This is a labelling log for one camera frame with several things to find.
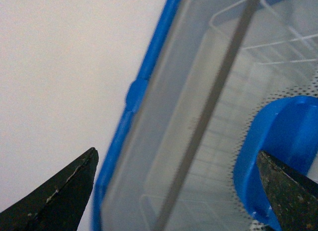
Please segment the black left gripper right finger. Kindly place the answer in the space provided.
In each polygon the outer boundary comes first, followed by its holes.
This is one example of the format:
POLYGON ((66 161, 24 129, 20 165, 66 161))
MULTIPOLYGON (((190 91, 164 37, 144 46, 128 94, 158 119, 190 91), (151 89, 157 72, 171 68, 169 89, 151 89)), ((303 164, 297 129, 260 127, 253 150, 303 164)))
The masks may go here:
POLYGON ((316 231, 318 184, 266 151, 259 151, 256 164, 281 230, 316 231))

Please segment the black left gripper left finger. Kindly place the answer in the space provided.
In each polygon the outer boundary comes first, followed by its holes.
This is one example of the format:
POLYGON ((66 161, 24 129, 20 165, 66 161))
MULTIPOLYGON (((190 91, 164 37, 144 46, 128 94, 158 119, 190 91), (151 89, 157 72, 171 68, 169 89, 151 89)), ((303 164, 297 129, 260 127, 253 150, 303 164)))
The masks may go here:
POLYGON ((76 231, 88 204, 99 156, 82 155, 1 212, 2 231, 76 231))

